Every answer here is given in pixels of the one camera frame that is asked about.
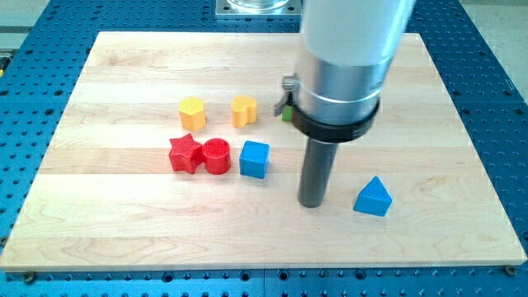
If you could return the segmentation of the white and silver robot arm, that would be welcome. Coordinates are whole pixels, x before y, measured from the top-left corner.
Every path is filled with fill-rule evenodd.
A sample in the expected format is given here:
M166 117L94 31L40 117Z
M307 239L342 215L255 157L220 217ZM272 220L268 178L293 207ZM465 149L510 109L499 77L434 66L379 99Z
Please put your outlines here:
M343 143L371 127L380 94L415 0L307 0L299 48L278 116L311 139Z

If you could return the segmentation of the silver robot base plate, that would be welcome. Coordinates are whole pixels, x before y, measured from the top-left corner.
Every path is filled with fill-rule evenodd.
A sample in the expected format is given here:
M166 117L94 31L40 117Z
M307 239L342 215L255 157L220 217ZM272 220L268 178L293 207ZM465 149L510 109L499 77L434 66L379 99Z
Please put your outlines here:
M218 19L298 17L301 11L301 0L216 0L214 5Z

